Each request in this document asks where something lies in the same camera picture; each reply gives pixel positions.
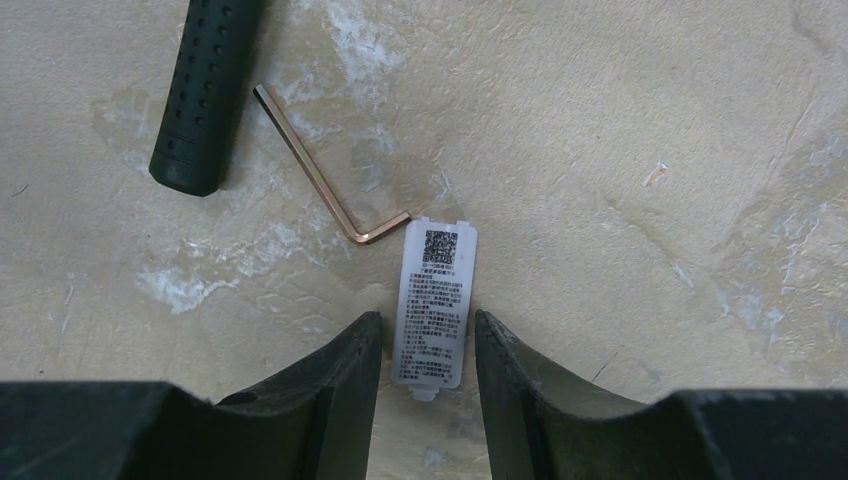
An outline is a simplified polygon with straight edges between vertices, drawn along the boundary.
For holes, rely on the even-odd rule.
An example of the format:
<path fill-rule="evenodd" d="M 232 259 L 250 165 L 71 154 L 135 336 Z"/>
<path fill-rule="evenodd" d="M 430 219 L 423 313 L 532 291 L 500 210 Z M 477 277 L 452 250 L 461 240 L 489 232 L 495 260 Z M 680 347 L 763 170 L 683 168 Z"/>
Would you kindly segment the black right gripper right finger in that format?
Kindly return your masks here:
<path fill-rule="evenodd" d="M 475 315 L 496 479 L 843 479 L 847 394 L 684 389 L 650 404 L 605 390 Z"/>

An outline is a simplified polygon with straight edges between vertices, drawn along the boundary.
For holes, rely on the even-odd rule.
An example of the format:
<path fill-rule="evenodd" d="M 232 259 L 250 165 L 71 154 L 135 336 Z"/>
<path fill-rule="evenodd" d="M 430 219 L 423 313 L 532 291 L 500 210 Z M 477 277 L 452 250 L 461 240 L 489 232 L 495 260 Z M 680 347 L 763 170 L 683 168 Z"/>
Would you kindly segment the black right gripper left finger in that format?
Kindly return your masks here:
<path fill-rule="evenodd" d="M 1 386 L 5 479 L 362 479 L 382 319 L 212 403 L 163 381 Z"/>

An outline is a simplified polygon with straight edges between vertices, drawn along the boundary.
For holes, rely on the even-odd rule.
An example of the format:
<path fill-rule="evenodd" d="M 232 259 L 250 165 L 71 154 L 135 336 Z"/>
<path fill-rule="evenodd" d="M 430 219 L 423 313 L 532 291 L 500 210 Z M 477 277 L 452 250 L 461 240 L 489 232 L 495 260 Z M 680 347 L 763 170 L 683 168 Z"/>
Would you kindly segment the white remote battery cover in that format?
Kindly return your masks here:
<path fill-rule="evenodd" d="M 422 217 L 405 230 L 391 378 L 417 401 L 460 384 L 477 242 L 466 221 Z"/>

